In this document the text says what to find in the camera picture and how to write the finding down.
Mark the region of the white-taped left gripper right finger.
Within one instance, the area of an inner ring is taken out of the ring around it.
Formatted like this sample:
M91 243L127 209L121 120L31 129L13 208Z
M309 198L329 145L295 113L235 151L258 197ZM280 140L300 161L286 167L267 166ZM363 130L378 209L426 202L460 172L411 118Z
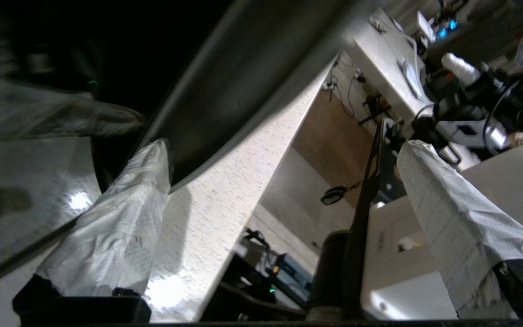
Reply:
M492 203L433 147L405 143L398 170L457 316L517 318L494 267L523 259L523 225Z

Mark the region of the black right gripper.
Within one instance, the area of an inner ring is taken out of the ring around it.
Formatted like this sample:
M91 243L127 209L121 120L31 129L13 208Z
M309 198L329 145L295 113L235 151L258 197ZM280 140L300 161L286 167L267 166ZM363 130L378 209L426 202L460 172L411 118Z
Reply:
M479 71L473 65L453 53L446 53L441 58L445 69L452 72L463 87L470 86L470 103L484 109L493 109L500 97L510 87L498 79L501 74L492 69Z

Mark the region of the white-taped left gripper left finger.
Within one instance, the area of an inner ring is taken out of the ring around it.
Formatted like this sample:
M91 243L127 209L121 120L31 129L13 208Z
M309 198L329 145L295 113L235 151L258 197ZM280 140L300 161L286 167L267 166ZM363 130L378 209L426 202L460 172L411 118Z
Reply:
M13 298L22 324L148 323L143 300L171 188L164 139L142 147Z

